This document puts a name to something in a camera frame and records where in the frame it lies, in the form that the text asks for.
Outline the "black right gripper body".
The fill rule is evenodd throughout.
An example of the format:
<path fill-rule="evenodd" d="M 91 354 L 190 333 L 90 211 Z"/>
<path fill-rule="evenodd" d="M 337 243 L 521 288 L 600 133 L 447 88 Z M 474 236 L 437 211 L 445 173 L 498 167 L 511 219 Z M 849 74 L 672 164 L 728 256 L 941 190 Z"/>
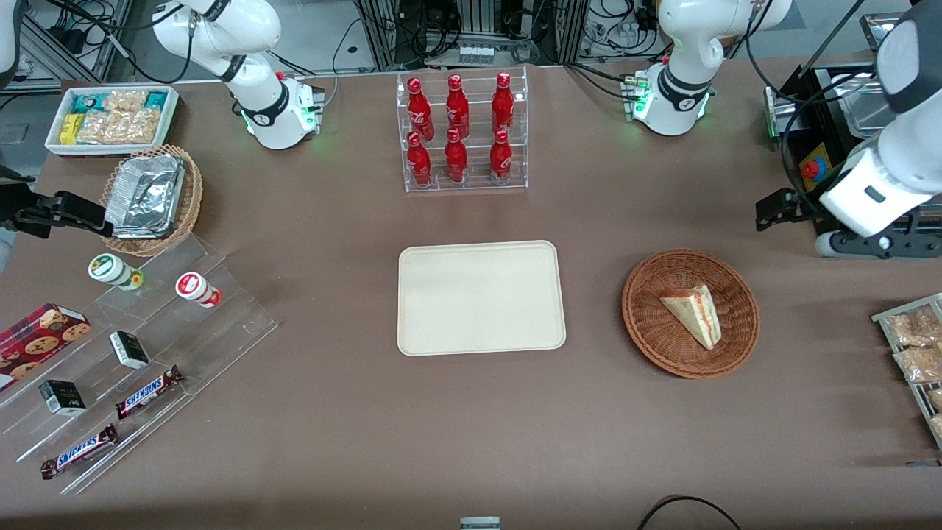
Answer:
<path fill-rule="evenodd" d="M 17 215 L 37 204 L 36 195 L 26 182 L 1 185 L 1 225 L 9 231 L 20 231 Z"/>

